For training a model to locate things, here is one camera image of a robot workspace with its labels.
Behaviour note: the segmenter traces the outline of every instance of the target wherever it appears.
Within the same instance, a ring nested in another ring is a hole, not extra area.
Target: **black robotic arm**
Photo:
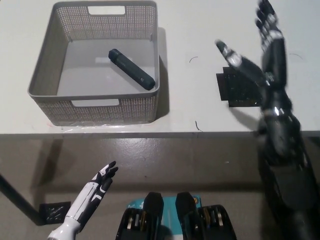
[[[256,11],[261,36],[261,68],[221,40],[216,45],[227,63],[259,86],[261,118],[256,131],[259,173],[276,223],[288,240],[320,239],[320,195],[312,165],[286,93],[285,39],[268,0]]]

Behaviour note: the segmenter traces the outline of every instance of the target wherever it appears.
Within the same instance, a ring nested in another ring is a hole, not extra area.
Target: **teal box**
[[[193,195],[195,205],[197,208],[201,207],[201,198],[199,195]],[[142,209],[144,206],[144,198],[132,201],[127,207]],[[176,210],[176,197],[163,197],[163,214],[161,220],[161,230],[159,240],[182,240],[182,229],[178,220]]]

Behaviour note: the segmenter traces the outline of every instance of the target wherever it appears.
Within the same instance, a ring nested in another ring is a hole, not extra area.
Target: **gray floor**
[[[317,178],[320,150],[307,141]],[[34,206],[73,201],[106,163],[119,171],[78,240],[113,240],[126,205],[149,191],[190,191],[222,204],[238,240],[277,239],[264,202],[255,142],[217,139],[69,139],[0,141],[0,172]],[[34,226],[0,194],[0,239],[44,240],[57,225]]]

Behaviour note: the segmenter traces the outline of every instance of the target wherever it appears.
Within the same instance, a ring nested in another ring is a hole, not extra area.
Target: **gray plastic basket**
[[[108,59],[118,49],[155,80],[148,91]],[[28,93],[54,125],[150,123],[159,93],[153,1],[76,1],[53,6]]]

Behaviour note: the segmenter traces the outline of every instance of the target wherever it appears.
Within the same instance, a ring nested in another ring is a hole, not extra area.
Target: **robotic hand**
[[[53,230],[48,240],[75,240],[99,206],[102,198],[112,184],[112,177],[118,167],[116,162],[103,167],[81,190],[69,209],[63,224]]]
[[[258,140],[259,173],[276,223],[288,240],[320,239],[320,194],[300,123],[286,93],[285,40],[268,0],[260,0],[256,26],[263,51],[261,68],[224,42],[216,45],[227,63],[259,86],[262,103]]]

